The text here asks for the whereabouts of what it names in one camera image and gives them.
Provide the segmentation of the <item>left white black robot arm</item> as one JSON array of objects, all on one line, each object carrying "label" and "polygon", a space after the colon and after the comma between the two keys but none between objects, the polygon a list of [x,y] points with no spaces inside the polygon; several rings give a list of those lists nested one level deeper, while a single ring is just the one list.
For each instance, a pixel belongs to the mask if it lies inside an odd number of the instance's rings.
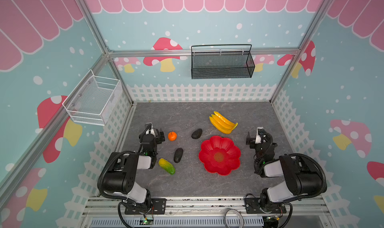
[{"label": "left white black robot arm", "polygon": [[137,170],[154,168],[157,146],[164,141],[164,132],[147,123],[139,135],[140,147],[137,152],[113,152],[110,155],[98,178],[100,195],[108,199],[120,199],[125,206],[134,207],[140,213],[152,210],[151,193],[136,183],[136,174]]}]

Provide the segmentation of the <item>aluminium front rail frame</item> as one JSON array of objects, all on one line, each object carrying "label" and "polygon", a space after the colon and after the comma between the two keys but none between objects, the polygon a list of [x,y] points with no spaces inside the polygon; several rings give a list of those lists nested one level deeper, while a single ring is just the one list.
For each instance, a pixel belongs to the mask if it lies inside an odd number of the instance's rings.
[{"label": "aluminium front rail frame", "polygon": [[164,215],[118,216],[118,200],[93,197],[81,215],[79,228],[335,228],[321,197],[291,202],[286,214],[247,214],[245,196],[160,197],[167,199]]}]

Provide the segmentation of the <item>small fake orange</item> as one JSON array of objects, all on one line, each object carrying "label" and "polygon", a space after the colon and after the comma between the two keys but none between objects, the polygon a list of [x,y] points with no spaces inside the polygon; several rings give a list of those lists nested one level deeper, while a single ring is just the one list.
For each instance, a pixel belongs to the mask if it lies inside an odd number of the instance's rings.
[{"label": "small fake orange", "polygon": [[170,132],[170,133],[168,134],[168,139],[169,139],[169,141],[175,141],[175,140],[177,139],[177,137],[178,137],[178,135],[177,135],[176,132]]}]

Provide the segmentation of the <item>red flower-shaped fruit bowl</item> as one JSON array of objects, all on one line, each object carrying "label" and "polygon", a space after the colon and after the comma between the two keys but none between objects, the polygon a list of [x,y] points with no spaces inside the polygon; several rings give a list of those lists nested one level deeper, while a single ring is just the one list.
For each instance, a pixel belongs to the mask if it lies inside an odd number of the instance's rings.
[{"label": "red flower-shaped fruit bowl", "polygon": [[228,176],[241,166],[241,150],[229,139],[212,136],[201,144],[199,160],[209,173]]}]

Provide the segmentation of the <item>black mesh wall basket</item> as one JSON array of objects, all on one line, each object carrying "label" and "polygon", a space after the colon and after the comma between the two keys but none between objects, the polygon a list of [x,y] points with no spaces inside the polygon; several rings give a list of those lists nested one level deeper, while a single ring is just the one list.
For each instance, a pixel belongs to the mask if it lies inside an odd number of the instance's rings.
[{"label": "black mesh wall basket", "polygon": [[251,78],[255,63],[250,44],[194,45],[191,47],[192,79]]}]

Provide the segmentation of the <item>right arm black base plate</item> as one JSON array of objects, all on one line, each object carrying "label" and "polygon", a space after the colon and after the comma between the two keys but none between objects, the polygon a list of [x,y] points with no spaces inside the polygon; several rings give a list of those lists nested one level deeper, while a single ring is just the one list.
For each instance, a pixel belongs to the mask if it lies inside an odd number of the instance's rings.
[{"label": "right arm black base plate", "polygon": [[281,215],[287,213],[287,209],[284,204],[272,204],[262,208],[260,204],[260,199],[254,196],[245,196],[244,202],[247,214]]}]

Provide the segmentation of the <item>yellow green fake mango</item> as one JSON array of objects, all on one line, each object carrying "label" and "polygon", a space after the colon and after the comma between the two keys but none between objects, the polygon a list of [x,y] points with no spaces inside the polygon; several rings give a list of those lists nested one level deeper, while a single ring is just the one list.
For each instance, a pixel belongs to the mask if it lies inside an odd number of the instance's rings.
[{"label": "yellow green fake mango", "polygon": [[176,172],[176,169],[175,167],[173,166],[173,164],[171,164],[169,161],[167,161],[166,159],[159,159],[159,166],[165,170],[167,173],[169,173],[170,175],[174,175],[175,172]]}]

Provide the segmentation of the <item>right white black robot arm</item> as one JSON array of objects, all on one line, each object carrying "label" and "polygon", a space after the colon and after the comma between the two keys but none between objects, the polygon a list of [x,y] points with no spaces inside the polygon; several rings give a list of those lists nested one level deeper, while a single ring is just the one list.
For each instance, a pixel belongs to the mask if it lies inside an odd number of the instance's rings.
[{"label": "right white black robot arm", "polygon": [[321,165],[300,153],[275,158],[278,144],[263,127],[257,128],[254,138],[247,134],[246,144],[255,150],[255,174],[262,178],[284,178],[280,184],[264,188],[258,198],[245,197],[245,204],[252,212],[282,212],[286,203],[314,198],[327,191],[326,174]]}]

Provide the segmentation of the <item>yellow fake banana bunch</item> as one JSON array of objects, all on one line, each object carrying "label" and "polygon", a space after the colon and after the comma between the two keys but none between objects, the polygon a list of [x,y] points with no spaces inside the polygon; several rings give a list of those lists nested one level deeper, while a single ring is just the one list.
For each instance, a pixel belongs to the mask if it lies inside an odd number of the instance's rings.
[{"label": "yellow fake banana bunch", "polygon": [[219,112],[214,111],[209,117],[211,124],[223,134],[231,134],[232,131],[238,126],[238,123],[233,123],[221,115]]}]

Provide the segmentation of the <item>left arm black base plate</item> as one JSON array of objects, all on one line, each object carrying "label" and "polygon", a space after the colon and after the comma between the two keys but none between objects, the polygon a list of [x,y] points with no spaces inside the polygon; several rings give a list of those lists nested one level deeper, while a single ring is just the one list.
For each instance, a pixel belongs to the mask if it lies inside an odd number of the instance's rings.
[{"label": "left arm black base plate", "polygon": [[167,199],[151,199],[151,202],[128,205],[125,207],[125,215],[164,215]]}]

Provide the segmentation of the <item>dark fake avocado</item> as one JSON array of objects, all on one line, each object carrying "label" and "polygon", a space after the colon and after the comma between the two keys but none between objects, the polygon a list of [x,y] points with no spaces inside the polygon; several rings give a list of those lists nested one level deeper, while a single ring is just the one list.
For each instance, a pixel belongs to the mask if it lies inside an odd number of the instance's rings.
[{"label": "dark fake avocado", "polygon": [[195,140],[199,139],[202,136],[202,133],[203,133],[203,129],[199,128],[192,133],[191,137],[192,139],[195,139]]},{"label": "dark fake avocado", "polygon": [[182,148],[177,148],[174,153],[174,162],[179,163],[183,157],[184,150]]}]

